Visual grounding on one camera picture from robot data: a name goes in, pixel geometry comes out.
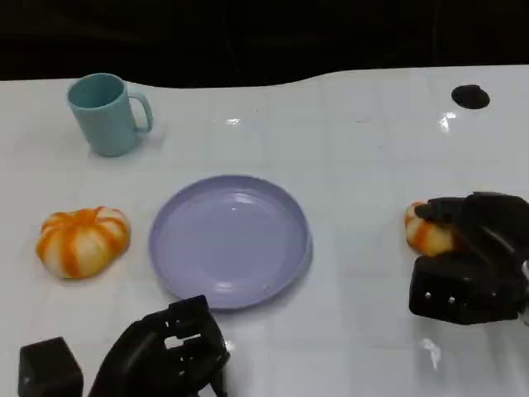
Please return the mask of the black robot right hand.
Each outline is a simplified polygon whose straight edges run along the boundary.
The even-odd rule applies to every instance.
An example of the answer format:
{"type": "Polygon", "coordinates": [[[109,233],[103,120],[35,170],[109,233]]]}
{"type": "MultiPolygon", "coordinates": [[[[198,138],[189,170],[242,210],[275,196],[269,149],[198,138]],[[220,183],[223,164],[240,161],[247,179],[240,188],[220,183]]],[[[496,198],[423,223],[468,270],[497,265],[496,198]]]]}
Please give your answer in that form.
{"type": "Polygon", "coordinates": [[[413,204],[411,215],[450,238],[441,251],[473,253],[489,265],[528,265],[528,202],[494,192],[432,198],[413,204]]]}

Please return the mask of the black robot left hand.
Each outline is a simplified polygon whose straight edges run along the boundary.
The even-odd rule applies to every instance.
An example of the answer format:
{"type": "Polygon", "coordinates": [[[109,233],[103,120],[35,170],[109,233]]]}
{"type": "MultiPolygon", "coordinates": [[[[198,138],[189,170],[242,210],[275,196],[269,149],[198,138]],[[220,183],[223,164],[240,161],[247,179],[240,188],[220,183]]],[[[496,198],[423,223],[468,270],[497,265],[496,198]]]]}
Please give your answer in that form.
{"type": "Polygon", "coordinates": [[[231,354],[203,295],[132,323],[105,356],[90,396],[227,396],[231,354]]]}

